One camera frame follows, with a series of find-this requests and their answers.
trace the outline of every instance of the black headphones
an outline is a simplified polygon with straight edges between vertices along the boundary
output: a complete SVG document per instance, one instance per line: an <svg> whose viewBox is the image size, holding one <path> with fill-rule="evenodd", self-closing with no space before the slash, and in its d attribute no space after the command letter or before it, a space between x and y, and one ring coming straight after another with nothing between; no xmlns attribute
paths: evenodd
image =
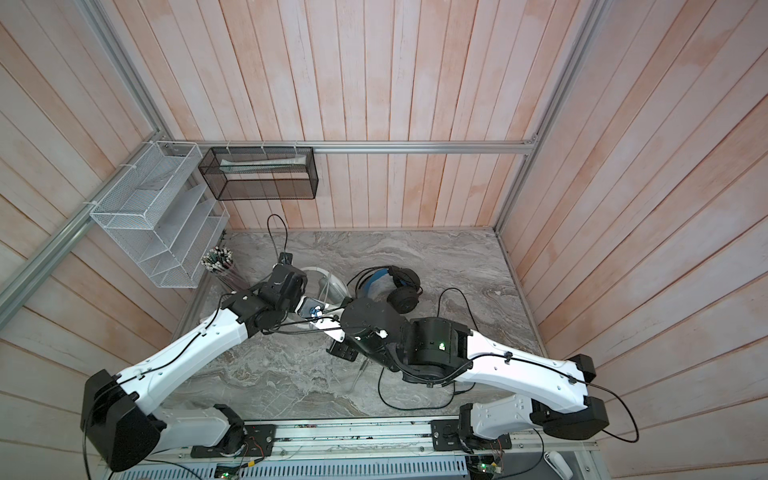
<svg viewBox="0 0 768 480"><path fill-rule="evenodd" d="M419 296L422 294L422 281L416 272L409 268L401 268L394 265L372 267L362 271L356 284L355 292L366 287L369 282L376 281L379 276L388 273L392 277L395 289L386 297L386 301L397 313L408 313L419 304Z"/></svg>

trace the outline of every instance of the gray marble surface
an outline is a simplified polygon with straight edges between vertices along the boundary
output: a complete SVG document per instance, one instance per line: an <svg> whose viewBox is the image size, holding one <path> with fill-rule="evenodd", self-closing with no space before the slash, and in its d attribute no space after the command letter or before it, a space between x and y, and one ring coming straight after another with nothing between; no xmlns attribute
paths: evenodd
<svg viewBox="0 0 768 480"><path fill-rule="evenodd" d="M282 243L282 233L276 233ZM257 281L275 263L265 233L234 233L225 244L244 276ZM424 293L408 318L434 316L440 292L456 286L466 294L484 335L541 355L520 296L495 235L487 230L291 232L288 251L297 267L321 266L345 281L362 268L393 264L414 269ZM201 316L210 315L223 292L218 281L207 294ZM472 326L464 300L455 291L443 296L441 316ZM445 408L400 412L382 404L376 385L381 367L358 356L351 363L326 353L331 340L322 333L254 336L223 353L182 384L164 405L178 408L226 403L244 419L319 419L364 416L456 414L467 402L508 396L476 386ZM403 408L441 406L452 387L429 389L384 372L382 394ZM470 385L457 384L457 390Z"/></svg>

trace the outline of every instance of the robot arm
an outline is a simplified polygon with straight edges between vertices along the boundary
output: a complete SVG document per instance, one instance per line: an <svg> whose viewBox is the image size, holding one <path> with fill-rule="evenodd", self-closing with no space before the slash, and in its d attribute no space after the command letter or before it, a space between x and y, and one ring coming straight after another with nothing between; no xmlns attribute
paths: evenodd
<svg viewBox="0 0 768 480"><path fill-rule="evenodd" d="M362 298L345 308L305 297L306 274L278 264L270 278L235 293L197 328L149 359L115 376L105 370L86 382L81 428L115 471L160 450L205 445L225 455L243 444L243 421L229 407L165 410L165 398L212 359L262 331L279 328L288 312L317 318L335 342L402 371L406 382L459 380L515 395L468 404L459 416L462 441L495 439L542 426L549 435L587 439L607 426L602 401L588 396L594 378L588 357L557 361L501 345L450 320L407 320L389 304ZM333 310L333 318L323 312Z"/></svg>

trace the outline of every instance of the cable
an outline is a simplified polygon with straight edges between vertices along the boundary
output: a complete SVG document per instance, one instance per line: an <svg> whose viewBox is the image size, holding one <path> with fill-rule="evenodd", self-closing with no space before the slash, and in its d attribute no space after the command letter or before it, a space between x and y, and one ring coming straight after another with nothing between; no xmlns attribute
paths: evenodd
<svg viewBox="0 0 768 480"><path fill-rule="evenodd" d="M297 332L284 332L282 330L269 330L272 333L284 333L285 335L304 335L305 333L321 333L321 332L331 332L333 330L343 330L343 329L367 329L370 328L370 325L350 325L350 326L337 326L332 329L317 329L317 330L299 330Z"/></svg>
<svg viewBox="0 0 768 480"><path fill-rule="evenodd" d="M338 306L338 307L336 307L334 309L326 310L326 311L322 312L322 314L325 315L326 313L336 312L337 310L341 310L342 308L344 308L344 307L343 306Z"/></svg>
<svg viewBox="0 0 768 480"><path fill-rule="evenodd" d="M461 395L462 393L467 393L469 390L472 390L472 389L474 389L474 388L475 388L475 385L477 385L477 383L472 383L472 386L471 386L471 387L469 387L469 388L468 388L468 389L466 389L466 390L462 390L461 392L456 392L456 395Z"/></svg>
<svg viewBox="0 0 768 480"><path fill-rule="evenodd" d="M502 480L502 478L510 478L510 477L516 477L516 476L518 476L518 475L522 475L522 474L524 474L524 473L528 473L528 472L530 472L531 470L533 470L534 468L538 467L538 464L540 464L540 463L541 463L541 460L544 460L544 450L545 450L545 447L544 447L544 438L543 438L543 437L541 437L541 433L539 433L537 429L531 429L531 430L533 430L534 432L536 432L536 435L538 435L538 438L539 438L539 440L541 440L541 455L539 455L539 456L538 456L538 460L536 461L536 463L535 463L535 464L533 464L532 466L530 466L530 467L526 468L525 470L523 470L523 471L521 471L521 472L510 473L509 475L502 475L502 476L500 476L500 477L493 477L493 480Z"/></svg>
<svg viewBox="0 0 768 480"><path fill-rule="evenodd" d="M261 451L261 459L264 460L266 458L266 455L264 455L264 449L261 448L261 445L259 445L259 442L256 441L254 437L250 437L251 440L253 440L253 443L259 447L259 450Z"/></svg>
<svg viewBox="0 0 768 480"><path fill-rule="evenodd" d="M277 261L280 262L280 254L277 253L277 244L275 243L275 237L272 236L272 230L270 229L270 218L277 217L280 219L281 222L283 222L283 228L286 231L286 241L283 243L283 252L287 250L288 248L288 226L286 225L285 220L278 215L278 214L271 214L266 218L266 231L270 234L270 239L272 240L272 246L275 248L275 257L277 257Z"/></svg>
<svg viewBox="0 0 768 480"><path fill-rule="evenodd" d="M596 389L600 389L600 390L602 390L604 392L610 393L611 395L616 397L616 400L618 400L619 403L621 403L621 406L624 407L624 410L627 411L627 414L629 415L629 418L632 421L632 426L634 427L634 439L632 439L632 440L623 439L620 436L617 436L617 435L614 435L613 433L610 433L608 430L602 430L602 432L612 436L616 440L621 440L622 442L626 442L626 443L637 443L637 442L640 441L640 429L637 427L637 422L634 419L634 415L632 415L632 411L629 410L629 407L627 406L626 403L624 403L624 400L616 392L614 392L613 390L607 389L604 386L595 385L594 383L587 383L584 380L580 380L580 379L577 379L576 377L574 377L572 375L569 375L567 373L563 373L563 372L561 372L558 369L553 369L550 366L546 366L546 365L542 365L540 363L532 362L531 360L519 359L519 358L516 358L516 357L511 357L509 359L510 360L514 360L516 362L530 363L531 365L536 365L536 366L539 366L539 367L541 367L543 369L551 370L552 372L555 372L555 373L557 373L559 375L563 375L564 377L567 377L569 382L572 381L572 382L584 383L586 386L591 386L591 387L594 387Z"/></svg>
<svg viewBox="0 0 768 480"><path fill-rule="evenodd" d="M240 464L237 466L237 477L238 478L242 478L243 477L240 473L243 470L243 466L247 465L247 463L243 463L243 462L245 462L245 458L247 456L248 456L248 442L245 442L245 452L243 452L243 457L240 458Z"/></svg>
<svg viewBox="0 0 768 480"><path fill-rule="evenodd" d="M180 464L178 464L178 463L173 463L173 462L166 462L165 460L150 460L150 459L147 459L147 462L167 463L168 465L175 465L175 466L177 466L178 468L183 468L184 470L188 471L189 473L191 473L192 475L194 475L194 476L195 476L195 478L198 478L198 479L200 479L200 480L203 480L203 478L202 478L202 477L200 477L200 476L199 476L197 473L195 473L195 472L194 472L194 470L192 470L191 468L187 468L187 467L185 467L184 465L180 465Z"/></svg>
<svg viewBox="0 0 768 480"><path fill-rule="evenodd" d="M504 359L504 360L507 360L507 361L512 360L512 361L515 361L515 362L529 363L531 365L540 367L542 369L546 369L546 370L550 370L552 372L555 372L558 375L562 375L562 376L566 377L569 382L583 383L586 386L592 386L592 387L594 387L596 389L600 389L600 390L603 390L604 392L610 393L611 395L616 397L616 400L618 400L621 403L621 405L624 407L624 409L627 411L627 414L629 415L629 418L632 421L632 426L634 427L635 437L634 437L633 440L627 440L627 439L623 439L623 438L621 438L619 436L616 436L613 433L607 432L605 430L603 430L603 432L607 433L608 435L614 437L617 440L621 440L622 442L626 442L626 443L637 443L640 440L640 429L637 427L637 422L634 419L634 415L632 415L632 411L629 410L629 407L627 406L627 404L624 402L624 400L616 392L614 392L612 390L609 390L609 389L607 389L607 388L605 388L603 386L595 385L594 383L588 383L588 382L585 382L584 380L577 379L576 377L574 377L573 375L571 375L569 373L561 372L558 369L553 369L550 366L546 366L546 365L542 365L540 363L532 362L531 360L521 359L521 358L514 357L514 356L499 355L498 353L481 353L481 354L479 354L477 356L474 356L471 359L467 360L466 362L461 364L459 367L457 367L452 373L449 373L448 375L442 377L441 379L422 378L422 377L414 375L414 374L412 374L412 373L410 373L410 372L408 372L408 371L406 371L406 370L404 370L402 368L401 369L402 369L403 374L405 374L407 376L410 376L410 377L412 377L414 379L421 380L423 382L429 382L429 383L432 383L432 384L444 383L444 382L450 382L453 379L455 379L457 376L461 375L463 373L462 370L465 367L467 367L474 360L482 358L484 356L494 356L494 357L498 357L498 358L501 358L501 359ZM400 366L401 362L399 361L399 359L393 358L393 360L395 361L395 363L398 363L398 366Z"/></svg>
<svg viewBox="0 0 768 480"><path fill-rule="evenodd" d="M469 308L469 300L467 300L467 296L464 294L464 292L462 292L460 289L456 288L455 286L450 286L450 287L446 288L445 290L443 290L440 293L440 297L437 299L437 314L435 316L440 316L440 301L442 300L442 295L443 295L443 293L445 293L445 292L447 292L449 290L456 290L457 292L459 292L464 297L464 303L467 304L467 311L469 312L469 318L471 318L472 319L472 323L475 324L475 330L477 330L478 333L480 333L480 327L478 327L477 320L475 320L475 316L472 315L472 309Z"/></svg>
<svg viewBox="0 0 768 480"><path fill-rule="evenodd" d="M346 285L349 286L349 284L352 283L352 281L355 278L357 278L360 275L364 275L365 273L368 273L369 271L381 270L382 268L387 268L387 267L388 267L388 265L379 265L379 266L369 266L368 268L364 268L364 269L360 270L358 273L355 273L355 276L350 278L349 282L347 282Z"/></svg>
<svg viewBox="0 0 768 480"><path fill-rule="evenodd" d="M208 327L210 326L210 324L214 322L216 317L219 315L219 312L221 311L221 301L224 300L224 297L227 296L227 295L231 295L231 293L225 293L224 295L219 297L219 304L218 304L218 307L216 308L216 313L214 314L213 318L211 318L208 321L208 324L201 331L197 332L197 334L192 337L192 340L190 340L190 342L181 350L181 352L179 352L178 355L176 355L176 357L174 357L174 359L172 359L170 362L166 363L165 365L158 366L156 368L149 369L146 372L143 372L143 375L147 375L148 373L152 373L152 372L154 372L156 370L159 370L159 369L164 369L165 367L169 366L171 363L173 363L176 360L178 360L179 357L181 357L184 354L184 352L187 351L187 349L190 347L190 345L192 345L192 342L194 342L195 339L198 336L200 336L200 333L201 332L205 332L208 329ZM83 464L85 466L85 474L86 474L88 480L91 480L91 469L88 467L88 454L86 452L87 446L86 446L85 439L88 437L88 424L91 422L91 417L93 416L94 409L96 408L96 405L98 405L98 401L101 400L101 398L103 396L107 395L109 392L111 392L112 390L116 389L117 387L123 385L124 383L130 382L133 379L136 379L136 375L132 376L129 379L123 380L122 382L119 382L119 383L109 387L108 389L104 390L101 394L99 394L99 396L97 396L94 399L94 402L91 405L91 408L88 410L88 414L85 416L85 421L83 422Z"/></svg>
<svg viewBox="0 0 768 480"><path fill-rule="evenodd" d="M456 396L456 384L452 383L453 385L453 392L451 393L451 399L446 403L445 405L435 406L435 407L417 407L414 409L401 409L400 407L396 407L394 405L391 405L387 403L386 400L384 400L384 396L382 396L382 377L384 376L384 370L386 367L382 367L382 372L379 374L379 383L376 386L376 389L379 391L379 398L382 400L384 405L388 406L391 409L399 410L401 412L418 412L419 410L440 410L444 409L445 407L451 405L451 402L453 402L453 397Z"/></svg>
<svg viewBox="0 0 768 480"><path fill-rule="evenodd" d="M206 330L208 330L208 327L210 326L210 324L214 322L214 320L216 319L216 317L217 317L217 316L219 316L219 312L221 311L221 301L222 301L222 300L224 300L224 297L225 297L225 296L228 296L228 295L232 295L232 293L225 293L224 295L222 295L222 296L220 296L220 297L219 297L219 304L218 304L218 307L216 308L216 313L214 314L213 318L211 318L210 320L208 320L208 324L207 324L205 327L203 327L203 329L202 329L202 330L200 330L199 332L197 332L197 334L196 334L195 336L193 336L193 337L192 337L192 340L190 340L190 342L189 342L189 343L188 343L188 344L187 344L187 345L186 345L186 346L185 346L185 347L184 347L184 348L183 348L183 349L182 349L182 350L179 352L179 354L178 354L178 355L176 355L176 356L174 357L174 359L172 359L170 362L166 363L165 365L161 365L161 366L155 367L155 368L153 368L153 369L149 369L149 370L147 370L146 372L142 372L142 373L141 373L141 375L142 375L142 376L145 376L145 375L147 375L148 373L152 373L152 372L156 372L156 371L158 371L158 370L160 370L160 369L164 369L165 367L169 366L171 363L173 363L173 362L175 362L176 360L178 360L178 359L179 359L179 357L181 357L181 356L184 354L184 352L186 352L186 351L187 351L187 349L190 347L190 345L192 345L192 342L194 342L194 341L195 341L195 339L197 339L197 337L198 337L198 336L200 336L200 335L201 335L203 332L205 332ZM136 376L133 376L133 377L129 378L128 380L123 380L122 382L118 383L118 385L122 385L122 384L124 384L124 383L126 383L126 382L130 382L131 380L133 380L133 379L135 379L135 378L136 378Z"/></svg>
<svg viewBox="0 0 768 480"><path fill-rule="evenodd" d="M501 463L500 467L502 467L502 472L504 471L504 449L502 448L502 441L499 439L496 439L496 442L498 442L498 461Z"/></svg>
<svg viewBox="0 0 768 480"><path fill-rule="evenodd" d="M304 320L300 320L298 322L281 323L280 325L278 325L278 327L285 326L285 325L299 325L301 323L311 323L311 322L314 322L315 320L322 320L322 319L330 319L330 320L336 319L336 317L334 316L315 316L313 318L305 318L305 317L302 317L302 318L304 318Z"/></svg>

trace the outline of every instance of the black motor housing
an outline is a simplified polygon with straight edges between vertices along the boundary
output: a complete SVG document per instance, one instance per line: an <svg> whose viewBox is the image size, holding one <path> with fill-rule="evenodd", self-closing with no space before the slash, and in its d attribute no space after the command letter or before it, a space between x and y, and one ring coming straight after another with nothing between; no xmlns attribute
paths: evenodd
<svg viewBox="0 0 768 480"><path fill-rule="evenodd" d="M106 370L85 381L80 429L115 472L128 470L160 441L165 422L145 415Z"/></svg>
<svg viewBox="0 0 768 480"><path fill-rule="evenodd" d="M399 370L386 351L386 345L401 343L408 320L391 305L366 297L358 298L346 306L339 323L344 328L345 344L393 372ZM385 338L379 335L381 331L386 331Z"/></svg>
<svg viewBox="0 0 768 480"><path fill-rule="evenodd" d="M408 321L388 303L365 297L353 300L339 322L346 345L393 372L403 370L406 382L440 382L472 367L465 365L472 331L461 323L434 316Z"/></svg>

